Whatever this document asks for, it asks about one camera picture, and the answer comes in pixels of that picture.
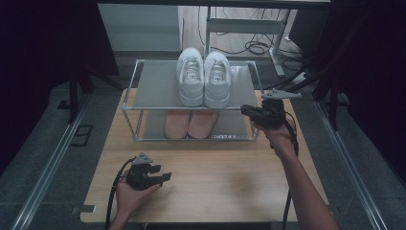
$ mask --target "shoe rack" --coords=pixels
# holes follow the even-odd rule
[[[258,131],[249,119],[241,115],[243,104],[258,105],[253,81],[259,81],[254,61],[230,61],[230,102],[219,109],[219,116],[211,134],[204,139],[187,135],[169,139],[165,123],[169,110],[211,109],[202,104],[186,107],[179,98],[176,79],[176,60],[137,60],[128,86],[122,111],[135,141],[256,141]]]

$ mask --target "wooden table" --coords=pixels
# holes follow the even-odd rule
[[[94,213],[81,213],[84,222],[105,222],[111,184],[120,167],[145,152],[172,173],[170,181],[150,196],[130,219],[136,222],[261,222],[282,221],[288,191],[280,159],[263,133],[257,142],[162,141],[135,142],[121,111],[125,92],[108,133],[84,205]],[[289,100],[285,110],[294,115]],[[300,126],[299,155],[322,198],[327,198]],[[112,215],[116,213],[113,203]],[[296,221],[293,205],[289,221]]]

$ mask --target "black curtain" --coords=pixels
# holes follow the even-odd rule
[[[404,182],[406,5],[381,2],[372,4],[342,61],[339,88],[351,116]]]
[[[118,69],[93,1],[2,1],[0,34],[1,173],[74,64],[79,81],[86,81],[89,69],[105,75],[118,75]]]

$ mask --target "aluminum rail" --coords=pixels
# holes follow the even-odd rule
[[[367,216],[371,221],[373,229],[375,230],[388,229],[375,201],[373,200],[372,195],[368,191],[361,175],[356,169],[355,164],[353,163],[350,157],[350,153],[348,152],[346,146],[344,145],[340,137],[340,134],[336,130],[334,130],[334,128],[328,121],[326,109],[320,102],[315,102],[315,104],[317,110],[320,113],[320,116],[323,119],[323,123],[326,127],[326,130],[328,131],[328,135],[333,141],[334,147],[337,149],[339,156],[344,163],[344,168],[347,170],[352,186],[354,187],[355,192],[357,192],[358,197],[367,213]]]
[[[25,201],[23,207],[20,210],[17,218],[14,221],[11,229],[28,229],[31,221],[34,218],[34,215],[42,201],[42,198],[45,196],[49,185],[51,184],[54,175],[59,167],[59,164],[65,155],[66,150],[68,149],[73,136],[80,124],[81,118],[83,117],[84,110],[90,101],[89,95],[83,95],[83,98],[80,100],[79,112],[75,120],[70,124],[65,132],[63,133],[62,138],[56,146],[55,151],[52,153],[48,162],[42,171],[40,177],[36,180],[36,183],[33,189],[30,192],[27,200]]]

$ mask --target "hand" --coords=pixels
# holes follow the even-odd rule
[[[287,122],[295,129],[295,124],[292,120],[287,119]],[[254,127],[263,131],[266,139],[269,140],[271,148],[275,150],[275,153],[281,158],[286,152],[294,152],[292,137],[285,125],[281,125],[279,128],[265,128],[258,124],[254,124]]]
[[[131,188],[126,183],[126,176],[128,171],[123,173],[122,178],[120,179],[117,185],[117,214],[124,215],[126,218],[129,218],[132,213],[134,213],[142,204],[143,200],[161,188],[161,185],[153,185],[143,191],[137,191]]]

